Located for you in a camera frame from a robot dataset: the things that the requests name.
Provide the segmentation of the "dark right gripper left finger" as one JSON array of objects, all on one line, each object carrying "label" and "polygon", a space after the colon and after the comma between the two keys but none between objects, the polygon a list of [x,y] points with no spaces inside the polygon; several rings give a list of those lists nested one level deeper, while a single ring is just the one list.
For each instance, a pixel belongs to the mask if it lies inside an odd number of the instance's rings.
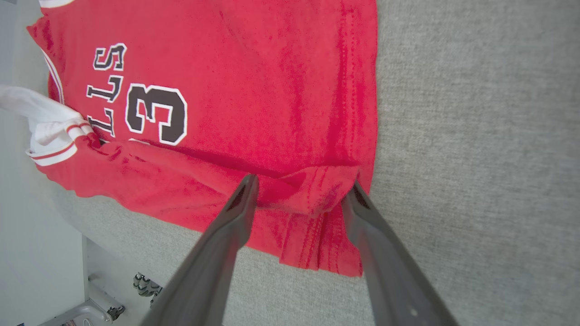
[{"label": "dark right gripper left finger", "polygon": [[246,175],[164,287],[143,326],[220,326],[237,253],[248,242],[259,182]]}]

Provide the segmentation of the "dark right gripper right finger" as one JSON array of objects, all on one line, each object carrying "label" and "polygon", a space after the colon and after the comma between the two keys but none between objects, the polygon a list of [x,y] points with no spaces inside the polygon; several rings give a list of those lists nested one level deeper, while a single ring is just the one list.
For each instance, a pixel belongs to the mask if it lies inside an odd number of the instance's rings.
[{"label": "dark right gripper right finger", "polygon": [[346,233],[360,252],[377,326],[458,322],[358,182],[342,200]]}]

